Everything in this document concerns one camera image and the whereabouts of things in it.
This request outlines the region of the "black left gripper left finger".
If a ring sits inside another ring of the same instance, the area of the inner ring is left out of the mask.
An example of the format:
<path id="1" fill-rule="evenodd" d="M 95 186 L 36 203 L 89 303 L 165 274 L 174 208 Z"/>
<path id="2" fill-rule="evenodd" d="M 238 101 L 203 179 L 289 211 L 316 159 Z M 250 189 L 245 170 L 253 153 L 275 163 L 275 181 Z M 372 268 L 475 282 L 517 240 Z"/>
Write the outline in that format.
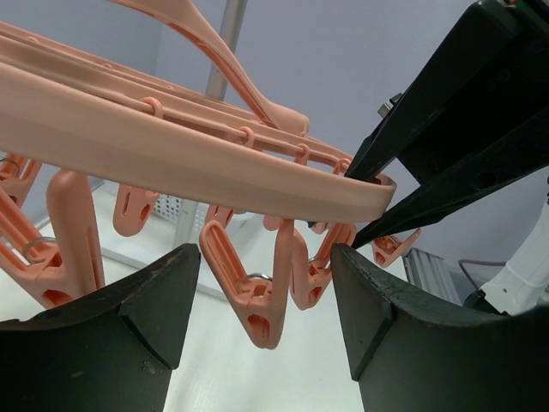
<path id="1" fill-rule="evenodd" d="M 161 411 L 179 366 L 201 254 L 146 268 L 27 321 L 1 323 L 3 411 Z"/>

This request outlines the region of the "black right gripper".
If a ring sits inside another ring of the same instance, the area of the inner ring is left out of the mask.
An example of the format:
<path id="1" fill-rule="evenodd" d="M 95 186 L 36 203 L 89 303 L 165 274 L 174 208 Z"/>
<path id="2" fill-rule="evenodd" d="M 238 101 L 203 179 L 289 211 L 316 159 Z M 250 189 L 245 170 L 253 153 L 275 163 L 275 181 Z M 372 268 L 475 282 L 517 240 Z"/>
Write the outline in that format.
<path id="1" fill-rule="evenodd" d="M 398 156 L 423 184 L 352 247 L 437 223 L 547 167 L 547 104 L 548 3 L 468 6 L 347 169 L 372 180 Z"/>

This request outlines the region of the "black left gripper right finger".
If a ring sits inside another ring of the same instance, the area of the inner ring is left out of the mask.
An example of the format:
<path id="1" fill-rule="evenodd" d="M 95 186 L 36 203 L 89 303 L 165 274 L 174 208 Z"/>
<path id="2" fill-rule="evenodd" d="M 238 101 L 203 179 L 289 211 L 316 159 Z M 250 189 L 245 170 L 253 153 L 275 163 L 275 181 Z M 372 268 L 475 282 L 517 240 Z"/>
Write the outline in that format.
<path id="1" fill-rule="evenodd" d="M 331 267 L 365 410 L 547 410 L 547 306 L 516 316 L 458 306 L 343 244 Z"/>

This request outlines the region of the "pink round clip hanger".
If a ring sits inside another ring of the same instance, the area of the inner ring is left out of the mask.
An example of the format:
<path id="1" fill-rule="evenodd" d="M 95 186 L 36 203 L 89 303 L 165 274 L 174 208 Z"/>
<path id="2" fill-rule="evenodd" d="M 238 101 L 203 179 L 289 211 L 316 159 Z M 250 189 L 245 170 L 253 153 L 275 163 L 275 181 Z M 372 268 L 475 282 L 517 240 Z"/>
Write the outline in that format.
<path id="1" fill-rule="evenodd" d="M 331 247 L 384 213 L 395 182 L 347 177 L 351 155 L 266 98 L 193 2 L 128 7 L 192 42 L 247 108 L 3 24 L 2 270 L 46 308 L 104 286 L 90 176 L 118 184 L 126 237 L 160 194 L 206 203 L 202 255 L 251 341 L 276 348 L 287 302 L 319 301 Z"/>

